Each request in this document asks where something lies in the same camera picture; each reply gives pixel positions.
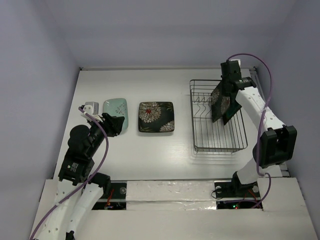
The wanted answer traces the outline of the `light green plate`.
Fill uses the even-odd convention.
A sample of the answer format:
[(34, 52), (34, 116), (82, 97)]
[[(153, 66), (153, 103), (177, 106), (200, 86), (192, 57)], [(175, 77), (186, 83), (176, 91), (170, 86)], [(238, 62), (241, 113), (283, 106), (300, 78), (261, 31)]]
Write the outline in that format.
[(103, 103), (104, 113), (113, 117), (124, 117), (121, 135), (123, 135), (129, 127), (128, 104), (125, 98), (112, 98)]

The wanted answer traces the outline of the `dark green square plate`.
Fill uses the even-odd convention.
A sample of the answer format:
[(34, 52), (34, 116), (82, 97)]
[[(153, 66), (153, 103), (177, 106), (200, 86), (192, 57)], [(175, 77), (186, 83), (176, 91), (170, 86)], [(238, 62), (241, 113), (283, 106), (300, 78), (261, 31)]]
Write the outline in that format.
[(226, 112), (222, 115), (223, 124), (226, 125), (229, 120), (242, 108), (238, 102), (233, 102)]

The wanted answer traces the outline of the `black floral square plate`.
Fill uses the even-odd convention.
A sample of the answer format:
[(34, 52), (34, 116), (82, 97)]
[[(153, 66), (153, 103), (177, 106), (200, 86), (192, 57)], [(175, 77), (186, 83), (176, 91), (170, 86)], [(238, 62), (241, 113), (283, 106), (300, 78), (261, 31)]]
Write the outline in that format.
[(138, 131), (141, 133), (171, 133), (175, 130), (174, 104), (171, 101), (140, 102)]

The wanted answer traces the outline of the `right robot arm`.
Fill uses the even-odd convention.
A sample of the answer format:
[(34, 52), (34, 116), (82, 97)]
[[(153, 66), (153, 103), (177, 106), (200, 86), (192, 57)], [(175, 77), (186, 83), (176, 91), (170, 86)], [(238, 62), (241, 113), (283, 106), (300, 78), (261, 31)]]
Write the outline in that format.
[(298, 132), (294, 126), (286, 125), (276, 117), (250, 77), (242, 77), (237, 60), (227, 60), (220, 66), (222, 119), (227, 122), (243, 108), (257, 129), (251, 159), (233, 174), (230, 183), (231, 192), (242, 196), (259, 177), (267, 175), (268, 167), (292, 158)]

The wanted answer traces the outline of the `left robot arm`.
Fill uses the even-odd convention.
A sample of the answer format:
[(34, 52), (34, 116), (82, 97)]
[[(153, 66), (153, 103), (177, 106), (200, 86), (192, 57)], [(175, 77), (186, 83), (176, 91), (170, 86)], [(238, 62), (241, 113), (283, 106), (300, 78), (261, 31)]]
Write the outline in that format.
[(103, 141), (121, 133), (125, 118), (82, 114), (90, 127), (77, 125), (70, 131), (53, 206), (31, 233), (32, 240), (77, 239), (98, 199), (113, 193), (110, 176), (93, 170), (93, 157)]

